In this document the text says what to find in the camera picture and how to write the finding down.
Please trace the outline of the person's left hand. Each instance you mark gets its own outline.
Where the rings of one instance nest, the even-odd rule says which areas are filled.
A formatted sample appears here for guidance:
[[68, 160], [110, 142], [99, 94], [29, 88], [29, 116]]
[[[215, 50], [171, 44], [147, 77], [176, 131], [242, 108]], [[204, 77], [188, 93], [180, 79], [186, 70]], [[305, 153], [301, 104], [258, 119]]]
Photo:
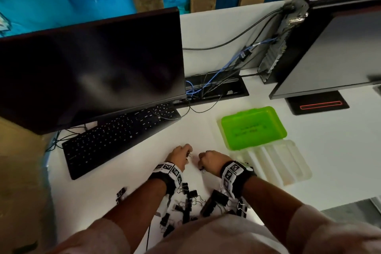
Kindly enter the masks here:
[[181, 147], [182, 146], [178, 146], [178, 147], [174, 148], [173, 151], [169, 153], [169, 155], [167, 156], [165, 161], [173, 163], [174, 165], [176, 165], [180, 169], [181, 172], [184, 172], [185, 166], [188, 163], [184, 163], [184, 161], [180, 157], [180, 149], [181, 149]]

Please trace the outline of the translucent plastic box tray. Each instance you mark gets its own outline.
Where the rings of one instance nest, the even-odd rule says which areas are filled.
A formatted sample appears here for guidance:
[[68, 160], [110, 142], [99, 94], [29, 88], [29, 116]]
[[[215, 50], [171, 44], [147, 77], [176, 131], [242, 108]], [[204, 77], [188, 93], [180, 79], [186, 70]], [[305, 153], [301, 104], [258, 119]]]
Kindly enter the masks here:
[[278, 140], [229, 153], [258, 177], [283, 188], [312, 178], [312, 171], [292, 140]]

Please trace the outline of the left wristband with marker tags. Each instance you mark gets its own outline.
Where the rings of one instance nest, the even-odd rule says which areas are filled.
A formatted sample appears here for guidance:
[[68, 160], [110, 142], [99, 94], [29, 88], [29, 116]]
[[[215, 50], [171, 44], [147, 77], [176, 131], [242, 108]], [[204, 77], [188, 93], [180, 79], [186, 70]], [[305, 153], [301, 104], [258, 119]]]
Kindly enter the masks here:
[[148, 179], [163, 181], [166, 185], [166, 194], [169, 196], [174, 195], [183, 182], [181, 170], [172, 162], [158, 164]]

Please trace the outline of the lone black binder clip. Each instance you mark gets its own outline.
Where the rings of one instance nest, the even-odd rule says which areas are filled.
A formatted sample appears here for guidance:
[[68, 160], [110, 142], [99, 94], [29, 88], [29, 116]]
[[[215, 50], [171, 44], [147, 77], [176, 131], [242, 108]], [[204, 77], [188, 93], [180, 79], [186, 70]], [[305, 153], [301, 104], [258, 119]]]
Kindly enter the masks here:
[[123, 187], [118, 193], [116, 198], [116, 204], [120, 204], [123, 200], [125, 200], [128, 196], [127, 187]]

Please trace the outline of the green plastic box lid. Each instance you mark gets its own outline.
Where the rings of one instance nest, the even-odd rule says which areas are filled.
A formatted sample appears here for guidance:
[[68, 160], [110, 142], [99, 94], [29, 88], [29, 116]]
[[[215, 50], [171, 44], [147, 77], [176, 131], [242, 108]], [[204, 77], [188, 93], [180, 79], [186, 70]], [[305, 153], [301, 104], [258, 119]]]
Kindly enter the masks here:
[[270, 106], [225, 116], [220, 124], [231, 151], [268, 144], [288, 135], [275, 109]]

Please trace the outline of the person's right forearm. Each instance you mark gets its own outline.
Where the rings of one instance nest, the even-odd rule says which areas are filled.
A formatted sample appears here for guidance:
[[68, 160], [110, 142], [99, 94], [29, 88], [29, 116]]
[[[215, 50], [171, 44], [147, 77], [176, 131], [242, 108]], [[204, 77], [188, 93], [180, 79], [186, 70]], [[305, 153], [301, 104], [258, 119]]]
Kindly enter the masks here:
[[245, 182], [242, 196], [274, 237], [286, 246], [290, 222], [296, 211], [304, 204], [256, 176], [250, 177]]

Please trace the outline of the wristband with marker tags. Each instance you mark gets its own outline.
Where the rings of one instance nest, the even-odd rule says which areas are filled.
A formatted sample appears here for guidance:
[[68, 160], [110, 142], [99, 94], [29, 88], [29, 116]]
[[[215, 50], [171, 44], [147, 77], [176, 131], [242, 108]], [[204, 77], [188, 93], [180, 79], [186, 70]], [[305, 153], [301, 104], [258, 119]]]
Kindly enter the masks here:
[[181, 170], [172, 162], [158, 164], [148, 179], [163, 181], [166, 185], [166, 194], [169, 196], [174, 195], [183, 182]]
[[251, 167], [234, 160], [226, 162], [220, 170], [222, 185], [234, 199], [242, 197], [244, 184], [253, 176], [257, 174]]

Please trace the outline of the black monitor with stand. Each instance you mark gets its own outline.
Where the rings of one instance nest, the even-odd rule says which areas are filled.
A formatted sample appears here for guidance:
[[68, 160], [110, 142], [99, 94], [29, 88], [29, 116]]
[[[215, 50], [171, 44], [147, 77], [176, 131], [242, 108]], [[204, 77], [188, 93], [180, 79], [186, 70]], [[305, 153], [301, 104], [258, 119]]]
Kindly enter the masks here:
[[293, 115], [348, 109], [339, 90], [379, 86], [381, 91], [381, 7], [339, 11], [327, 25], [303, 31], [312, 39], [279, 73], [269, 98], [285, 99]]

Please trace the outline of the brown wooden panel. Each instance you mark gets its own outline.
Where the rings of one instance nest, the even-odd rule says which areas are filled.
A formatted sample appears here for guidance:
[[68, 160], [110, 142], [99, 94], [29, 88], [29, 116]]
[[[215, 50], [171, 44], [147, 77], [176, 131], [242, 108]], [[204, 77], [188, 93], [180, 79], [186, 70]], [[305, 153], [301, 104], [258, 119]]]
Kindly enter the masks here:
[[0, 117], [0, 254], [44, 254], [56, 244], [45, 157], [51, 137]]

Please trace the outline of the pile of black binder clips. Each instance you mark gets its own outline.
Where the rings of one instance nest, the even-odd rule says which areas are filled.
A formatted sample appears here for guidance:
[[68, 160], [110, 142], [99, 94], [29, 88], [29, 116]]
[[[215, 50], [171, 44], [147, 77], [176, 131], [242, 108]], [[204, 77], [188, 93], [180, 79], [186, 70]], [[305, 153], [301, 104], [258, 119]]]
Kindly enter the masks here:
[[203, 199], [197, 190], [190, 190], [188, 183], [182, 183], [177, 190], [180, 199], [172, 199], [166, 195], [162, 199], [155, 216], [160, 218], [159, 229], [163, 237], [167, 237], [177, 227], [195, 222], [213, 214], [232, 214], [246, 218], [250, 206], [245, 199], [236, 199], [222, 185], [213, 190], [207, 199]]

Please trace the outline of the black computer monitor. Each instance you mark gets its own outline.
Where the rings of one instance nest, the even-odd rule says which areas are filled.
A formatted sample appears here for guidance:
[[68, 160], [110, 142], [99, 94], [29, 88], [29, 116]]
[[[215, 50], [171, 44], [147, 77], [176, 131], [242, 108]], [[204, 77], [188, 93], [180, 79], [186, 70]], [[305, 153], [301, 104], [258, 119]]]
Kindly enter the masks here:
[[177, 7], [0, 38], [0, 117], [38, 135], [185, 96]]

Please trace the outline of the person's right hand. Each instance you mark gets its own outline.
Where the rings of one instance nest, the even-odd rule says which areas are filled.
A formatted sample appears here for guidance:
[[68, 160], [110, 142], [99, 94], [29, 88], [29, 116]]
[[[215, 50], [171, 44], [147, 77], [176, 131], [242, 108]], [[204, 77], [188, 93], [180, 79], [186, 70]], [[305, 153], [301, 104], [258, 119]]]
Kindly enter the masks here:
[[232, 159], [228, 155], [222, 154], [218, 151], [210, 150], [209, 170], [207, 170], [207, 172], [221, 178], [221, 169], [225, 164], [231, 162]]

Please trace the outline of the person's left forearm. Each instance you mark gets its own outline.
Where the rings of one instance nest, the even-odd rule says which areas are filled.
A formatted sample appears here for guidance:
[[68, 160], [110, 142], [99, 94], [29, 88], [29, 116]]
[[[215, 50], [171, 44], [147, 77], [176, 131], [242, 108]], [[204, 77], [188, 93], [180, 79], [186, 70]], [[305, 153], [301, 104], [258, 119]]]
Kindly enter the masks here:
[[131, 253], [142, 241], [165, 194], [164, 181], [149, 179], [103, 216], [121, 228]]

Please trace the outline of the right wristband with marker tags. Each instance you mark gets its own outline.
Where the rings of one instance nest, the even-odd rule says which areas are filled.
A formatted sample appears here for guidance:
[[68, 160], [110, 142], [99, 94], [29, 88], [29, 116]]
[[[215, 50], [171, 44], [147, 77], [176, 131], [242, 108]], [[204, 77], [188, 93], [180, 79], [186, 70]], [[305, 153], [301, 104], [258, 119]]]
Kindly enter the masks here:
[[257, 174], [251, 167], [234, 160], [226, 162], [220, 170], [222, 185], [234, 199], [242, 197], [244, 184], [253, 176]]

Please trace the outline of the black desktop computer tower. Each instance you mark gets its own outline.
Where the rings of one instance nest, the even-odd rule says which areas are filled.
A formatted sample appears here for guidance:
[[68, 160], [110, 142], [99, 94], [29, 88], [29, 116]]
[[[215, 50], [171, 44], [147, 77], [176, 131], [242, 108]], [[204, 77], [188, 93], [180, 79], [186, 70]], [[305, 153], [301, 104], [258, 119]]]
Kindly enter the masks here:
[[381, 0], [291, 0], [258, 66], [264, 84], [280, 83], [337, 17], [381, 11]]

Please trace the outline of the person's white shirt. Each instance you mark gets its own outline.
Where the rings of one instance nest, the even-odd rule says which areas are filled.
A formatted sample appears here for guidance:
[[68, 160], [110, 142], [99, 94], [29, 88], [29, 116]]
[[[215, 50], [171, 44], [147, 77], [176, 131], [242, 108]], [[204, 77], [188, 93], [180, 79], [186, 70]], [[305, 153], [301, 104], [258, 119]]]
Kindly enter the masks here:
[[[122, 228], [105, 218], [61, 242], [47, 254], [132, 254]], [[339, 223], [309, 205], [293, 215], [283, 245], [264, 226], [224, 214], [180, 226], [147, 254], [381, 254], [381, 229]]]

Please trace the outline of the black keyboard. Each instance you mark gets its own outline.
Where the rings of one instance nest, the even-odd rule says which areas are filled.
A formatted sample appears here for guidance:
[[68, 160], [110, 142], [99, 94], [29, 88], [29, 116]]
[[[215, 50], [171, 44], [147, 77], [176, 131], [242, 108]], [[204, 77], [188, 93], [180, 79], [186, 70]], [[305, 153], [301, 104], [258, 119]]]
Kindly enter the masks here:
[[114, 157], [181, 119], [171, 104], [125, 113], [65, 141], [62, 145], [72, 180], [76, 180]]

